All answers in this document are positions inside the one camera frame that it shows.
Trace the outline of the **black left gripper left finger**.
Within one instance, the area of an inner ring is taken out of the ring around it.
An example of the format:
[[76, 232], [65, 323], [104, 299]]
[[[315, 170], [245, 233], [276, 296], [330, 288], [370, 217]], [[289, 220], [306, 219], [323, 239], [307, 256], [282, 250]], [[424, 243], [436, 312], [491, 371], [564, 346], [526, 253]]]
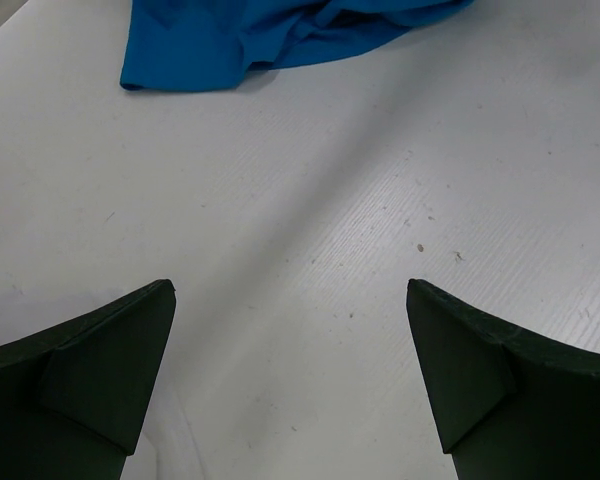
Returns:
[[0, 479], [120, 478], [174, 314], [160, 279], [0, 346]]

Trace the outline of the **blue t shirt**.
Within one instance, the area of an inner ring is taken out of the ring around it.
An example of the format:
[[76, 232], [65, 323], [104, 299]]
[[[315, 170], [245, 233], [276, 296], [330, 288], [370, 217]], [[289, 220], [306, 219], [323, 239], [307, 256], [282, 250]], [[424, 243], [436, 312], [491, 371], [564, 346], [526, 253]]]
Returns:
[[358, 56], [460, 12], [465, 1], [134, 1], [120, 85], [233, 89], [248, 73]]

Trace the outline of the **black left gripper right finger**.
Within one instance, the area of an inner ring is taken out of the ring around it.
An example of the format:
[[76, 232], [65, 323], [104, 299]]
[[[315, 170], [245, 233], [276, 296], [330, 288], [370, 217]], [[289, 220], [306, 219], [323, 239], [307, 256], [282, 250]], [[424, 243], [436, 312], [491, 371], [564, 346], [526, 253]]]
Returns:
[[600, 354], [412, 279], [406, 309], [444, 453], [460, 479], [600, 479]]

